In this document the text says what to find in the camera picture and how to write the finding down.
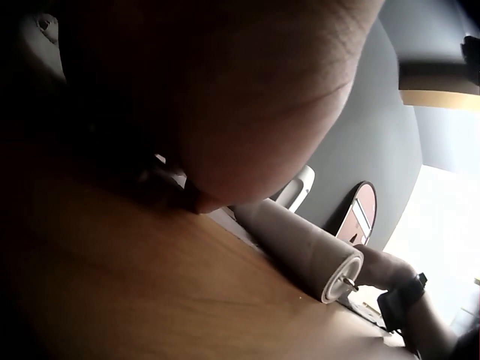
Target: hand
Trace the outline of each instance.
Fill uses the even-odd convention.
[[[407,262],[386,252],[379,252],[359,244],[355,248],[363,253],[363,267],[355,284],[369,285],[380,290],[398,287],[415,277],[417,272]]]

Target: gray wall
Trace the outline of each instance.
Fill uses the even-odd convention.
[[[402,104],[396,55],[377,21],[345,109],[308,162],[315,170],[315,182],[297,214],[322,227],[357,183],[371,181],[377,190],[378,212],[370,245],[383,249],[421,164],[415,113]]]
[[[443,170],[480,174],[480,113],[415,107],[423,163]]]

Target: beige trim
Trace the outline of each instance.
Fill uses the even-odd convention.
[[[433,90],[400,90],[405,105],[480,111],[480,96]]]

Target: white plastic object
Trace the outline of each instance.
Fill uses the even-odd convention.
[[[294,213],[312,189],[314,180],[315,171],[308,165],[305,165],[286,185],[275,202]]]
[[[256,241],[283,262],[323,303],[351,289],[345,277],[357,279],[363,254],[349,243],[266,199],[233,207],[235,218]]]

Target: round mirror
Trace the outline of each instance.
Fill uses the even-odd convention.
[[[336,237],[353,245],[366,244],[372,233],[376,213],[375,188],[364,181],[359,185]]]

